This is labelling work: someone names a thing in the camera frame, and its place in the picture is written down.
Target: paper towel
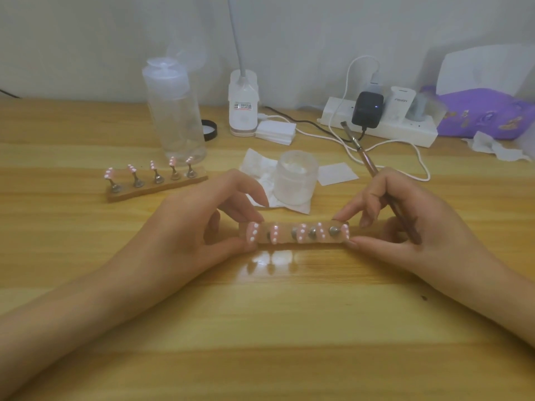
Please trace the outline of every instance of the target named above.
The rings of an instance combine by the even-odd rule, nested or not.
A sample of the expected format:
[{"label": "paper towel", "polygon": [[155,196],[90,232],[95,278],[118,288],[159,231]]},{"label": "paper towel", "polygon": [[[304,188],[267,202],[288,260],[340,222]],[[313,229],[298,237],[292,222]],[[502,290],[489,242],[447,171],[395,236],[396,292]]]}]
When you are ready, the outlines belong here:
[{"label": "paper towel", "polygon": [[[301,205],[287,205],[275,197],[273,194],[273,187],[276,167],[276,160],[265,158],[260,153],[248,149],[244,161],[240,166],[240,171],[250,175],[262,185],[269,201],[270,208],[286,207],[303,214],[310,214],[310,201]],[[256,205],[257,207],[262,206],[255,202],[250,196],[247,197],[253,205]]]},{"label": "paper towel", "polygon": [[501,143],[495,141],[492,136],[482,132],[476,132],[473,139],[463,139],[468,143],[468,147],[475,152],[492,153],[495,154],[499,160],[513,162],[516,160],[529,160],[529,156],[525,155],[520,149],[507,149]]},{"label": "paper towel", "polygon": [[[240,166],[240,171],[250,175],[258,181],[266,193],[270,208],[286,207],[302,214],[310,214],[310,201],[301,205],[287,205],[277,199],[273,194],[275,184],[275,169],[277,161],[268,159],[260,153],[248,149],[244,161]],[[356,180],[358,176],[353,173],[347,163],[337,163],[335,165],[320,166],[318,171],[318,181],[321,185],[330,185],[342,183],[345,181]],[[249,201],[257,207],[262,205],[255,202],[250,196]]]}]

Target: white paper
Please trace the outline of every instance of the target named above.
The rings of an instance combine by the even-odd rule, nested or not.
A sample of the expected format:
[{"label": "white paper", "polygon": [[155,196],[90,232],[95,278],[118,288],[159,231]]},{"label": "white paper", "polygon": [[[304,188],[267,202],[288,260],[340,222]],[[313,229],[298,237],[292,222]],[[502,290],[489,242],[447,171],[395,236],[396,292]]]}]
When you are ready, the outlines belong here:
[{"label": "white paper", "polygon": [[473,139],[463,139],[463,141],[468,142],[468,147],[473,151],[495,154],[499,160],[514,162],[524,159],[531,161],[529,156],[525,155],[522,150],[504,148],[502,144],[495,141],[492,136],[479,131],[476,132]]},{"label": "white paper", "polygon": [[[287,205],[279,201],[273,194],[274,176],[277,161],[268,159],[260,153],[248,149],[244,161],[240,166],[240,171],[256,179],[264,188],[270,208],[286,207],[302,214],[310,214],[310,201],[301,205]],[[261,207],[262,205],[255,202],[249,195],[247,196],[253,205]]]},{"label": "white paper", "polygon": [[358,175],[353,173],[347,163],[320,166],[318,170],[318,181],[321,185],[337,184],[357,179]]},{"label": "white paper", "polygon": [[535,45],[489,45],[448,53],[442,62],[437,95],[471,89],[518,93],[535,66]]},{"label": "white paper", "polygon": [[294,123],[266,120],[258,124],[255,136],[288,146],[294,140],[295,126]]}]

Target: plastic jar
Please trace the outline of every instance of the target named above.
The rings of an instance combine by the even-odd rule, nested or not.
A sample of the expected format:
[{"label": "plastic jar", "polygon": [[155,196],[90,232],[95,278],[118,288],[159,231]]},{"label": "plastic jar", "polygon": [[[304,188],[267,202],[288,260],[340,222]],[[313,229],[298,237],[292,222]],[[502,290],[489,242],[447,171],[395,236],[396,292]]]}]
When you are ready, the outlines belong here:
[{"label": "plastic jar", "polygon": [[318,180],[318,168],[317,160],[310,153],[283,153],[275,170],[273,194],[288,205],[300,205],[310,201]]}]

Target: white cable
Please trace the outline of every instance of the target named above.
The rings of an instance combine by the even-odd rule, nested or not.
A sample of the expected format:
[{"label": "white cable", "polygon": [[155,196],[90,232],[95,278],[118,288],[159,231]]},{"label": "white cable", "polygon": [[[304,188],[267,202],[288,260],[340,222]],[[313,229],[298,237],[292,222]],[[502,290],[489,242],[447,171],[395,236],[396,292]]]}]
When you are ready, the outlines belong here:
[{"label": "white cable", "polygon": [[[262,115],[262,114],[259,114],[259,117],[261,116],[261,120],[264,120],[264,119],[268,119],[268,118],[281,118],[283,120],[285,120],[286,122],[289,122],[289,123],[292,123],[290,120],[288,120],[287,118],[283,117],[282,115]],[[335,134],[335,136],[338,138],[338,139],[334,139],[334,138],[330,138],[328,136],[322,136],[322,135],[313,135],[313,134],[307,134],[306,132],[303,132],[302,130],[300,130],[299,128],[295,128],[295,130],[297,132],[299,132],[300,134],[303,134],[303,135],[306,135],[306,136],[311,136],[312,138],[319,138],[319,139],[325,139],[325,140],[328,140],[328,141],[333,141],[333,142],[336,142],[338,143],[339,145],[342,145],[345,149],[346,149],[346,152],[347,154],[349,155],[349,157],[351,157],[351,159],[353,159],[354,161],[356,161],[357,163],[360,163],[361,165],[363,165],[364,163],[361,161],[361,160],[358,160],[356,159],[350,151],[353,151],[353,152],[356,152],[357,149],[355,148],[352,148],[351,146],[348,146],[344,143],[344,141],[341,140],[340,137],[338,137],[338,135]],[[383,142],[379,142],[378,144],[375,144],[374,146],[366,149],[366,152],[368,151],[371,151],[371,149],[373,148],[376,148],[380,145],[384,145],[386,143],[391,143],[391,142],[402,142],[402,143],[408,143],[409,145],[411,145],[415,150],[416,150],[416,155],[418,156],[418,162],[420,163],[420,165],[422,166],[422,168],[425,170],[425,174],[426,174],[426,178],[425,179],[422,179],[420,177],[416,177],[416,176],[413,176],[411,174],[408,174],[408,173],[405,173],[405,172],[402,172],[401,170],[399,170],[401,173],[407,175],[408,177],[414,179],[414,180],[418,180],[418,181],[430,181],[431,180],[431,173],[429,172],[429,170],[427,169],[427,167],[425,166],[425,163],[422,159],[422,155],[420,154],[420,150],[415,146],[413,145],[412,143],[410,142],[407,142],[407,141],[402,141],[402,140],[389,140],[389,141],[383,141]]]},{"label": "white cable", "polygon": [[[364,59],[364,58],[370,58],[370,59],[373,59],[377,62],[377,70],[376,72],[379,71],[380,67],[381,67],[381,64],[379,63],[379,61],[377,60],[377,58],[373,57],[373,56],[370,56],[370,55],[363,55],[363,56],[359,56],[358,58],[356,59],[353,59],[351,61],[351,63],[349,64],[349,67],[347,68],[347,73],[346,73],[346,88],[344,90],[344,95],[342,96],[342,100],[340,101],[340,103],[338,104],[338,107],[334,110],[333,114],[331,115],[331,118],[329,119],[329,131],[331,131],[331,134],[336,138],[336,139],[332,139],[332,138],[328,138],[326,136],[320,136],[320,135],[313,135],[313,134],[306,134],[304,133],[303,131],[300,131],[298,130],[297,128],[297,131],[300,133],[300,134],[304,134],[304,135],[307,135],[307,136],[312,136],[314,138],[321,138],[321,139],[328,139],[328,140],[331,140],[331,141],[335,141],[337,143],[339,143],[340,145],[342,145],[345,149],[346,149],[346,152],[347,154],[349,155],[349,157],[356,161],[357,163],[360,163],[361,165],[364,165],[364,163],[361,161],[361,160],[358,160],[356,157],[354,157],[350,151],[354,151],[356,152],[357,149],[354,149],[354,148],[351,148],[350,146],[347,146],[344,141],[342,140],[342,138],[340,138],[334,131],[333,129],[331,128],[331,123],[332,123],[332,120],[333,120],[333,117],[335,116],[335,114],[338,112],[338,109],[340,108],[340,106],[342,105],[342,103],[344,102],[344,99],[346,97],[346,94],[347,94],[347,88],[349,86],[349,71],[351,70],[351,66],[353,65],[353,63],[355,63],[357,60],[360,60],[360,59]],[[411,145],[414,150],[416,151],[416,155],[418,156],[418,162],[420,163],[420,165],[422,166],[422,168],[425,170],[425,179],[422,179],[421,177],[416,177],[416,176],[413,176],[411,174],[408,174],[408,173],[405,173],[405,172],[402,172],[400,171],[401,173],[405,174],[406,176],[414,179],[414,180],[417,180],[417,181],[430,181],[431,180],[431,173],[429,172],[427,166],[425,166],[425,163],[424,161],[422,160],[422,155],[420,154],[420,150],[418,149],[418,147],[411,143],[411,142],[407,142],[407,141],[402,141],[402,140],[398,140],[398,139],[393,139],[393,140],[388,140],[388,141],[384,141],[384,142],[379,142],[378,144],[372,146],[371,148],[368,148],[368,149],[365,149],[366,152],[368,151],[371,151],[371,149],[373,148],[376,148],[378,147],[379,145],[384,145],[385,143],[391,143],[391,142],[401,142],[401,143],[407,143],[409,145]]]}]

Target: hand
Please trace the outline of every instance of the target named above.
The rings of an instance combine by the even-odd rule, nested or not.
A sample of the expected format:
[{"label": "hand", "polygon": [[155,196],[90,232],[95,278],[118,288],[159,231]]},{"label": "hand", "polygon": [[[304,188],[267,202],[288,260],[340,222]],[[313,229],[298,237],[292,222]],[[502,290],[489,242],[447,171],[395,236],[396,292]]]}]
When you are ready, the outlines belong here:
[{"label": "hand", "polygon": [[396,170],[382,170],[334,219],[347,221],[362,212],[359,225],[370,226],[386,206],[382,199],[386,193],[414,221],[422,244],[404,240],[398,219],[392,217],[386,221],[380,239],[355,236],[348,242],[350,248],[409,270],[467,305],[472,303],[471,293],[485,284],[482,276],[489,275],[493,268],[504,268],[446,202]]},{"label": "hand", "polygon": [[176,292],[188,281],[232,255],[256,249],[232,237],[206,245],[207,231],[217,231],[223,210],[236,222],[264,218],[245,194],[268,206],[264,188],[238,170],[178,191],[164,199],[132,240],[108,263],[112,278],[132,288],[132,300],[147,306]]}]

